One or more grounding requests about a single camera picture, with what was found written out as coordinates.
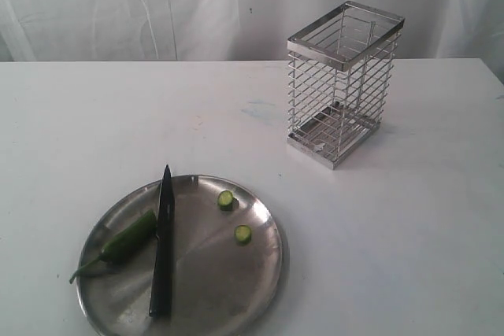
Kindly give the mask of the dark green object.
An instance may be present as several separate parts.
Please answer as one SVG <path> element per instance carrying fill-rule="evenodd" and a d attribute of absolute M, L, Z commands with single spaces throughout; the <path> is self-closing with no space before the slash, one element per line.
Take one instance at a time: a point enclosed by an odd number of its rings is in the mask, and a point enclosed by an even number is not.
<path fill-rule="evenodd" d="M 78 276 L 99 262 L 119 264 L 136 253 L 154 235 L 157 217 L 153 210 L 141 215 L 134 223 L 113 236 L 99 251 L 99 254 L 86 264 L 79 266 L 69 279 L 73 284 Z"/>

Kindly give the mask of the black handled knife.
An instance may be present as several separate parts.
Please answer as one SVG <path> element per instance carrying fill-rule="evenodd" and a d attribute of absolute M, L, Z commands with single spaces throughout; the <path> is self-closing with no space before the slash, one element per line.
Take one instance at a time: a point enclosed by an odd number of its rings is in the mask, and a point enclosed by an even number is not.
<path fill-rule="evenodd" d="M 157 251 L 150 295 L 149 315 L 171 316 L 174 275 L 174 212 L 175 196 L 169 165 L 161 181 L 157 215 Z"/>

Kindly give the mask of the green cucumber slice piece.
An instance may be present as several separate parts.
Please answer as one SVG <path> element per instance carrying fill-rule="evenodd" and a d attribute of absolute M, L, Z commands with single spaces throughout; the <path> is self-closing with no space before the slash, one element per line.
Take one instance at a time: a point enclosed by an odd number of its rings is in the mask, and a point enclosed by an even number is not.
<path fill-rule="evenodd" d="M 223 211 L 232 211 L 234 196 L 230 190 L 223 190 L 217 198 L 217 205 Z"/>
<path fill-rule="evenodd" d="M 238 225 L 234 230 L 234 238 L 238 245 L 244 246 L 252 240 L 252 230 L 248 225 Z"/>

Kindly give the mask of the round steel plate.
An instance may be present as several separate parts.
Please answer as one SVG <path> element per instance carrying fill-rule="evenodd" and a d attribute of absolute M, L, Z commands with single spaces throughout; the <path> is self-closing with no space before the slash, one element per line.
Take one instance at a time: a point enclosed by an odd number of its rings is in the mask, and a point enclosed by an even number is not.
<path fill-rule="evenodd" d="M 156 241 L 151 238 L 119 264 L 97 263 L 76 280 L 80 307 L 100 335 L 240 335 L 268 308 L 284 262 L 283 241 L 264 203 L 238 183 L 211 175 L 176 175 L 173 310 L 150 317 Z M 232 211 L 217 205 L 230 190 Z M 80 263 L 94 259 L 116 234 L 156 210 L 160 184 L 121 198 L 95 224 Z M 236 243 L 234 230 L 248 225 L 252 240 Z"/>

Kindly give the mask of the white backdrop curtain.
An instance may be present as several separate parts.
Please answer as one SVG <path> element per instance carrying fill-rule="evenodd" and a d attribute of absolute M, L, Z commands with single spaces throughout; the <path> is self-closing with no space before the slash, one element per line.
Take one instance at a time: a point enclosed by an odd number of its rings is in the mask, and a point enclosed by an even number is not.
<path fill-rule="evenodd" d="M 346 0 L 1 0 L 16 61 L 275 60 Z M 503 0 L 355 0 L 402 15 L 400 57 L 503 55 Z"/>

